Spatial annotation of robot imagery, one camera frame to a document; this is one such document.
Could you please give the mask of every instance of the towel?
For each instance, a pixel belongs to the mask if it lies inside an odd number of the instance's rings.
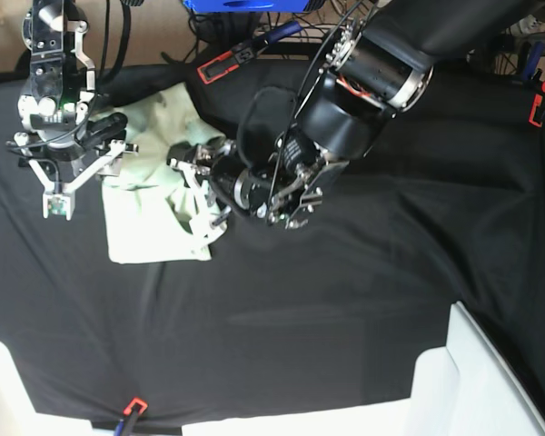
[[[209,244],[226,231],[226,222],[211,226],[221,211],[208,183],[189,177],[186,183],[166,157],[174,144],[206,144],[223,134],[200,118],[184,84],[114,112],[127,115],[125,141],[137,144],[139,153],[125,154],[119,176],[102,183],[109,258],[209,261]]]

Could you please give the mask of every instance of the black fabric surface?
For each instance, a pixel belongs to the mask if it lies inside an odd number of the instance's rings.
[[[302,72],[262,61],[209,87],[188,75],[189,90],[233,133],[255,90],[296,87]],[[108,91],[128,103],[184,77],[135,68]],[[95,181],[70,223],[44,220],[39,182],[5,153],[20,86],[0,85],[0,341],[38,411],[110,421],[137,395],[153,427],[407,398],[458,300],[545,410],[545,127],[527,122],[533,92],[437,73],[305,229],[234,220],[208,263],[122,266],[107,258]],[[259,104],[256,144],[279,133],[288,104]]]

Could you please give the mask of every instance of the black tablecloth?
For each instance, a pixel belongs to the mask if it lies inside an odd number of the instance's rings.
[[[255,90],[295,87],[302,67],[262,61],[207,87],[181,66],[139,67],[107,91],[128,103],[188,77],[203,118],[233,133]],[[20,87],[0,85],[0,341],[38,411],[112,421],[137,395],[147,424],[175,426],[407,398],[458,300],[545,410],[545,126],[527,121],[532,91],[438,72],[308,227],[237,219],[208,263],[121,266],[95,181],[70,223],[44,220],[39,182],[5,153]],[[255,146],[288,107],[274,94],[259,104]]]

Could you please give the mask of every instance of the light green cloth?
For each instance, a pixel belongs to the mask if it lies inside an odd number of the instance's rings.
[[[109,258],[116,263],[210,260],[206,242],[226,229],[224,223],[209,234],[220,210],[213,205],[211,215],[198,214],[192,190],[165,161],[174,144],[205,144],[223,135],[202,121],[184,84],[115,112],[127,115],[126,141],[139,145],[139,154],[125,154],[119,177],[103,182]],[[208,194],[207,183],[202,188]]]

